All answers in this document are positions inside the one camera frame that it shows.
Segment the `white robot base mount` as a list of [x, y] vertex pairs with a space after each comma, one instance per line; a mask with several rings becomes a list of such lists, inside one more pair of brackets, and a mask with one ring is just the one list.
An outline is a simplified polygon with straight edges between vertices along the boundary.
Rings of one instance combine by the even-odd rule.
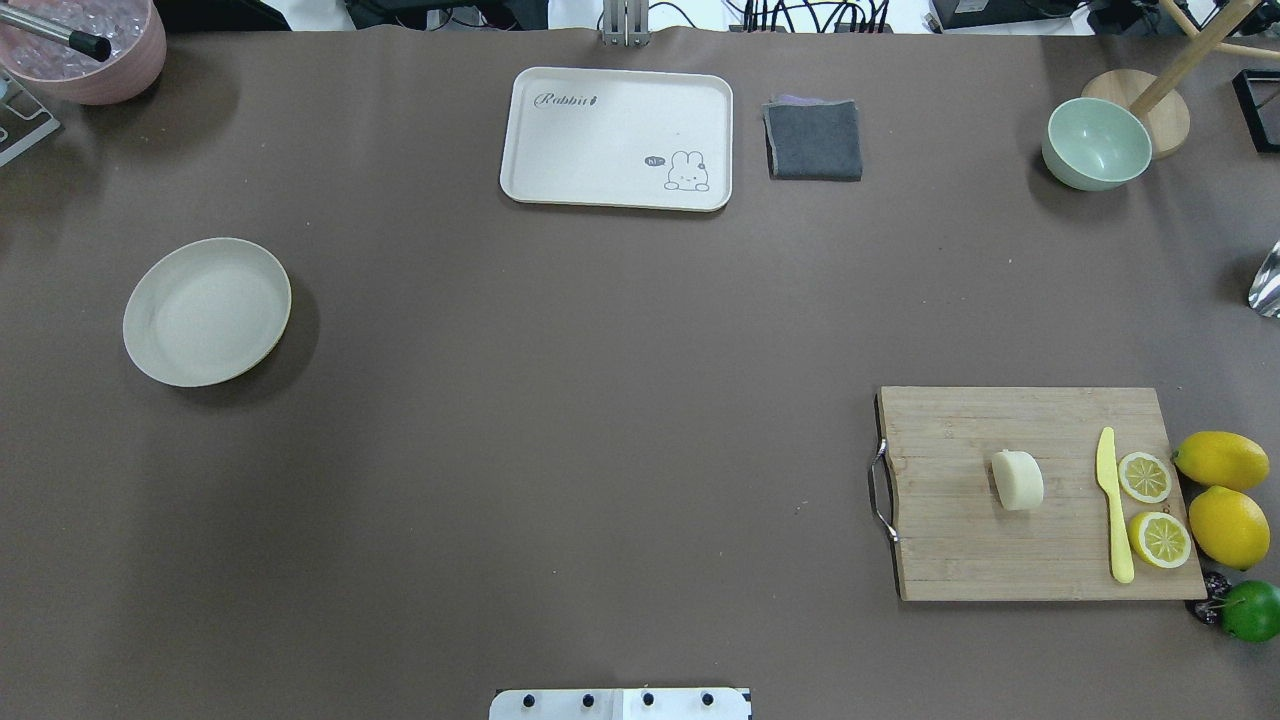
[[749, 689], [640, 687], [508, 689], [495, 694], [489, 719], [751, 719]]

